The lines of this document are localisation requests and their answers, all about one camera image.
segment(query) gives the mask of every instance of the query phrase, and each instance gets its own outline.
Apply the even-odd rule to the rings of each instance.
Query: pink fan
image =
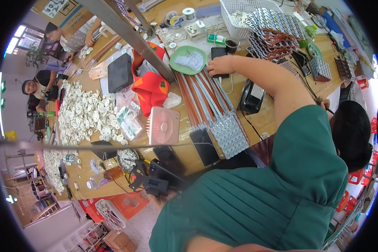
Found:
[[[147,134],[150,144],[176,144],[179,140],[179,112],[152,107]]]

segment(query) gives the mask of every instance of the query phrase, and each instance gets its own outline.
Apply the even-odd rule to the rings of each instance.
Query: green bottle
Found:
[[[307,45],[313,41],[313,39],[316,36],[316,30],[317,30],[316,25],[308,25],[304,27],[303,33],[304,33],[305,39],[298,41],[301,48],[307,47]]]

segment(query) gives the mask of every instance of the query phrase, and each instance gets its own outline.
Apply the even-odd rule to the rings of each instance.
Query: cardboard box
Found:
[[[115,252],[135,252],[137,246],[123,232],[109,232],[103,240]]]
[[[31,10],[71,35],[94,16],[74,0],[37,0]]]

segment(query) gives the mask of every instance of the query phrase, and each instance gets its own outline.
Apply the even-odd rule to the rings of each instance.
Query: solder wire spool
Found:
[[[192,21],[195,17],[195,9],[193,8],[186,8],[182,10],[183,15],[185,15],[186,21]]]

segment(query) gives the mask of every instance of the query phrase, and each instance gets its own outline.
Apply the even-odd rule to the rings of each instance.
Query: plastic bottle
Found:
[[[316,30],[317,30],[316,25],[307,25],[304,27],[303,33],[304,33],[305,40],[298,41],[301,48],[307,47],[307,45],[313,41],[313,39],[316,36]]]
[[[74,154],[67,154],[64,158],[64,160],[68,163],[71,164],[81,164],[81,159],[79,159],[76,155]]]
[[[87,182],[87,187],[89,189],[98,189],[101,186],[108,184],[109,182],[118,179],[121,176],[123,176],[123,170],[119,166],[116,166],[103,173],[91,176],[91,178]]]

